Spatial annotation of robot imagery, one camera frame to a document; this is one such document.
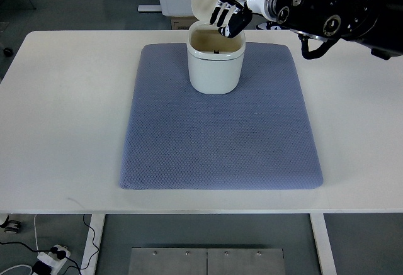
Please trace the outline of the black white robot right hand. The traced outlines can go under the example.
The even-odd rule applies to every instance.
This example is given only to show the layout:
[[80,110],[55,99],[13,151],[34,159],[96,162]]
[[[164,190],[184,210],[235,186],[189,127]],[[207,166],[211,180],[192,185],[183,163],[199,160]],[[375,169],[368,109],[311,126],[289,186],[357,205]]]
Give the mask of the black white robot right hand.
[[275,20],[272,0],[217,0],[209,23],[226,38],[235,38],[251,22],[255,14]]

